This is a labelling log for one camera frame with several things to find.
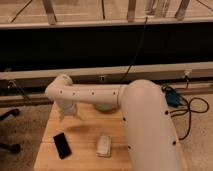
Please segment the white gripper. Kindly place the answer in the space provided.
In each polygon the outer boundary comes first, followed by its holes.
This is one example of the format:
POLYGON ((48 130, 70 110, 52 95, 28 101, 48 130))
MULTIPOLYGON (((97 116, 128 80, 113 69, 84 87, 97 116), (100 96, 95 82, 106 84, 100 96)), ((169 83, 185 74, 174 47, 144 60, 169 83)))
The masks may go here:
POLYGON ((65 116, 72 116, 72 115, 74 115, 75 119, 84 121, 84 119, 76 113, 77 105, 75 102, 66 101, 66 100, 58 100, 56 102, 56 104, 58 106, 58 111, 60 113, 60 116, 59 116, 60 122, 62 122, 64 120, 65 116))

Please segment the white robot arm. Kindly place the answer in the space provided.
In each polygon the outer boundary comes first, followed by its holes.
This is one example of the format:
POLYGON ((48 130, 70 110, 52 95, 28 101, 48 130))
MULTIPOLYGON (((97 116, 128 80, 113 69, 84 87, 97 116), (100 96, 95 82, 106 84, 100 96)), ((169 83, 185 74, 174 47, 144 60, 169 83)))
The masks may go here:
POLYGON ((45 95, 64 114, 73 114, 77 102, 120 108, 133 171, 184 171, 165 94, 152 81, 82 85, 61 74, 47 86, 45 95))

